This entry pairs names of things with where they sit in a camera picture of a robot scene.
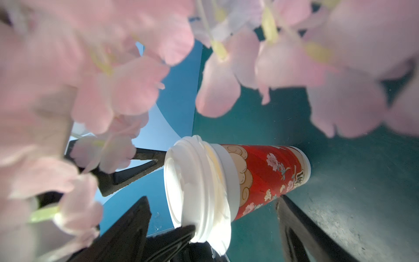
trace teal surface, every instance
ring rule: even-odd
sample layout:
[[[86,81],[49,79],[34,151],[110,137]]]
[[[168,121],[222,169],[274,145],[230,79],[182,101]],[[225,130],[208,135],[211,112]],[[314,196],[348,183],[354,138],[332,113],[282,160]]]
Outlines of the teal surface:
[[[211,51],[204,48],[201,72]],[[388,82],[391,95],[400,83]],[[210,143],[294,145],[309,181],[288,196],[359,261],[419,261],[419,140],[380,127],[357,139],[326,138],[310,122],[303,88],[242,95],[225,116],[195,113],[193,134]],[[232,223],[232,262],[284,261],[274,204]]]

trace flower stamen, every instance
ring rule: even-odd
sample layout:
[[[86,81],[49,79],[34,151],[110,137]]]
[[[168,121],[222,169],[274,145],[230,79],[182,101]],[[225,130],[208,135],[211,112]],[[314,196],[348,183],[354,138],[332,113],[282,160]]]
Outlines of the flower stamen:
[[[217,3],[217,0],[211,0],[212,9],[214,11],[215,20],[218,23],[223,22],[227,18],[227,13],[224,8],[220,7]]]
[[[103,73],[105,73],[107,76],[111,76],[114,73],[114,70],[111,65],[111,56],[105,53],[105,51],[102,48],[99,48],[99,52],[102,54],[101,56],[99,56],[98,53],[93,50],[89,51],[90,57],[93,63]]]
[[[204,25],[204,28],[207,31],[209,39],[211,41],[212,50],[214,51],[214,53],[216,53],[216,55],[221,61],[224,61],[228,56],[228,52],[223,43],[214,40],[214,37],[211,33],[210,25],[208,24],[208,19],[205,15],[204,6],[202,5],[202,0],[197,0],[197,9],[199,16],[201,17],[202,24]]]
[[[273,44],[278,41],[278,29],[275,23],[274,16],[270,11],[269,7],[265,6],[262,14],[262,30],[265,39]]]

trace pink flower print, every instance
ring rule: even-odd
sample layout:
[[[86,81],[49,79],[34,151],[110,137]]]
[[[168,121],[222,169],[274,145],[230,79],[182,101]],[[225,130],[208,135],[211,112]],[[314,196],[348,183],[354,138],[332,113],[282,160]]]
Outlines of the pink flower print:
[[[291,191],[294,188],[294,181],[288,182],[287,192]]]
[[[278,170],[279,164],[276,156],[274,156],[272,153],[269,153],[269,155],[267,155],[266,157],[266,162],[268,163],[268,166],[271,166],[273,171]]]
[[[243,211],[243,215],[247,215],[255,209],[255,203],[250,203],[247,205],[246,209]]]

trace red paper cup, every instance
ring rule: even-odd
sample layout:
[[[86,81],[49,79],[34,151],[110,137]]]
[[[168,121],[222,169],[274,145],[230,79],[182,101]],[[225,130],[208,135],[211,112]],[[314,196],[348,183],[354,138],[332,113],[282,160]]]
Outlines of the red paper cup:
[[[236,166],[240,204],[235,220],[299,187],[310,178],[307,156],[292,146],[222,145]]]

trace white plastic lid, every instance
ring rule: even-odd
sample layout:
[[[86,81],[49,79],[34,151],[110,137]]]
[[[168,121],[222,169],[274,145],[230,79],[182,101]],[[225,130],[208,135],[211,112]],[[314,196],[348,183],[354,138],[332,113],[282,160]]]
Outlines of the white plastic lid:
[[[227,198],[230,206],[231,222],[237,216],[240,206],[240,181],[237,175],[237,169],[227,150],[219,144],[211,144],[212,148],[217,152],[223,167],[225,182],[227,184]]]
[[[206,242],[220,254],[230,244],[226,182],[212,147],[199,136],[184,137],[166,154],[164,183],[175,228],[195,225],[191,242]]]

